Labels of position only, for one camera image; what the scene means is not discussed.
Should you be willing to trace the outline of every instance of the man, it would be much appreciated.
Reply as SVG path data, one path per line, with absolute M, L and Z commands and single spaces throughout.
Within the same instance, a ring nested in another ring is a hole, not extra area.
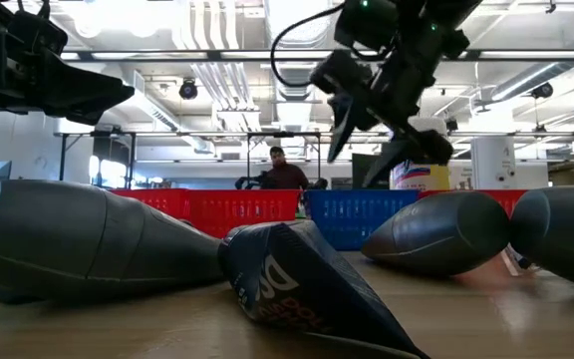
M 287 164 L 285 152 L 279 147 L 269 150 L 273 169 L 267 173 L 263 188 L 272 189 L 306 189 L 307 177 L 298 166 Z

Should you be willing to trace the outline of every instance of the wooden table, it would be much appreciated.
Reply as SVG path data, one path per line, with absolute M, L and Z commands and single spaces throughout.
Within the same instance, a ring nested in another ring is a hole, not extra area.
M 500 260 L 452 281 L 347 257 L 433 358 L 574 359 L 574 284 Z M 391 358 L 247 320 L 226 283 L 87 307 L 0 304 L 0 358 Z

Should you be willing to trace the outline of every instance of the blue basket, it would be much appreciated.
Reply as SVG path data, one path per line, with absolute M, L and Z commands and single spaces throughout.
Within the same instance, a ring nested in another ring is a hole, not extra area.
M 369 235 L 407 204 L 417 190 L 309 190 L 311 218 L 337 250 L 360 250 Z

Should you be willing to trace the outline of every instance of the red basket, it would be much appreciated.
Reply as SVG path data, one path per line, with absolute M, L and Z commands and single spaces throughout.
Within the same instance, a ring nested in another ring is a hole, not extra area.
M 300 190 L 117 189 L 218 238 L 245 224 L 296 219 Z
M 189 189 L 114 189 L 112 193 L 138 199 L 174 218 L 190 220 Z
M 192 190 L 191 219 L 217 238 L 245 224 L 296 219 L 300 190 Z
M 446 190 L 425 190 L 420 192 L 419 198 L 424 198 L 428 195 L 442 193 Z M 513 214 L 513 210 L 515 209 L 515 205 L 522 197 L 523 194 L 526 193 L 526 189 L 481 189 L 480 192 L 486 193 L 501 204 L 501 206 L 506 210 L 508 216 Z

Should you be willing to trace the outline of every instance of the plastic basket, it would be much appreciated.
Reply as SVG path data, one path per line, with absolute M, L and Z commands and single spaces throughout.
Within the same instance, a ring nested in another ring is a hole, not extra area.
M 445 192 L 446 190 L 426 190 L 420 193 L 420 198 L 424 198 L 428 195 L 437 194 Z M 486 193 L 492 196 L 499 204 L 506 210 L 508 216 L 513 215 L 513 210 L 515 205 L 526 193 L 526 189 L 481 189 L 480 192 Z
M 360 250 L 367 237 L 402 207 L 418 199 L 416 190 L 310 190 L 311 218 L 337 250 Z
M 191 219 L 218 238 L 239 225 L 296 219 L 300 190 L 192 190 Z
M 138 199 L 174 218 L 190 220 L 189 189 L 114 189 L 112 193 Z

